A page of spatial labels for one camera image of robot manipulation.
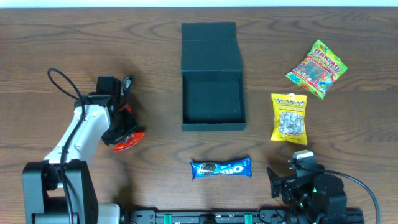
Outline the red candy bag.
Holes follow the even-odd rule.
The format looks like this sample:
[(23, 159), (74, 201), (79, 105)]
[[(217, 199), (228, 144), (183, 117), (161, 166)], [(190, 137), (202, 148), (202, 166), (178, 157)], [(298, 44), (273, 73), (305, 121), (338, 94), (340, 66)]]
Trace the red candy bag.
[[(131, 112), (131, 114), (132, 114), (131, 107), (127, 103), (125, 103), (124, 106), (119, 109), (119, 112), (121, 113), (121, 115), (123, 115), (123, 109), (125, 109), (125, 108), (128, 109)], [(135, 129), (134, 134), (132, 134), (130, 136), (125, 137), (124, 134), (123, 134), (123, 131), (121, 133), (122, 133), (122, 137), (123, 138), (122, 138), (122, 140), (117, 142), (115, 148), (113, 149), (113, 152), (120, 152), (120, 151), (123, 151), (125, 149), (129, 149), (129, 148), (135, 146), (146, 135), (145, 131), (140, 131), (139, 130), (139, 125)]]

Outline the blue Oreo cookie pack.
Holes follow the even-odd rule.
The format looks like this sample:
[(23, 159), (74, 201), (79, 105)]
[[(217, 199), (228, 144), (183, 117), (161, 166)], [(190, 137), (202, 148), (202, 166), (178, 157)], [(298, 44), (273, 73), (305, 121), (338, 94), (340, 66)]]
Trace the blue Oreo cookie pack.
[(192, 180), (215, 175), (243, 175), (252, 177), (250, 157), (224, 162), (191, 162)]

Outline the yellow snack bag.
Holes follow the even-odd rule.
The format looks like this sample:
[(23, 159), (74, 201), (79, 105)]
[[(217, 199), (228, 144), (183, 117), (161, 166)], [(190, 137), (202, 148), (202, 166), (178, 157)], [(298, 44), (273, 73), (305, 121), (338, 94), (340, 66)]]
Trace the yellow snack bag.
[(288, 141), (307, 145), (305, 129), (307, 96), (293, 93), (272, 93), (271, 99), (274, 112), (274, 129), (271, 141)]

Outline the green Haribo gummy bag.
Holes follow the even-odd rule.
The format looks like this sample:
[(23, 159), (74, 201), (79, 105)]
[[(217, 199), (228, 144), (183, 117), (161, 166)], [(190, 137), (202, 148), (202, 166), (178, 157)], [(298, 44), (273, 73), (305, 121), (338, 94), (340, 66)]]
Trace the green Haribo gummy bag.
[(322, 41), (317, 40), (305, 58), (286, 77), (324, 99), (334, 82), (348, 67)]

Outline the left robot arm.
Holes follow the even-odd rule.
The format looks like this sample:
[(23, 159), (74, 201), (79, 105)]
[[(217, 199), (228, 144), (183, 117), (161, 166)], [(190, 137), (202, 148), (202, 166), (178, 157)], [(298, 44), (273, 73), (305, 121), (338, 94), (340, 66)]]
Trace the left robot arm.
[(96, 90), (77, 99), (72, 121), (54, 149), (22, 171), (27, 223), (128, 223), (114, 203), (99, 203), (89, 164), (100, 142), (127, 143), (138, 124), (127, 104), (132, 76), (99, 77)]

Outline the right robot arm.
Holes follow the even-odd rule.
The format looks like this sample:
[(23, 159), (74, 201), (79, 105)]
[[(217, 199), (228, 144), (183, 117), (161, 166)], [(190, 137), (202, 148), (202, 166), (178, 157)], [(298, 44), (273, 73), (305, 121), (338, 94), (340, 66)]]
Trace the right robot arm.
[(267, 175), (271, 184), (271, 196), (282, 197), (291, 205), (284, 215), (284, 223), (346, 223), (347, 196), (343, 181), (322, 172), (322, 165), (314, 158), (292, 159), (290, 167), (295, 175), (278, 176), (270, 167)]

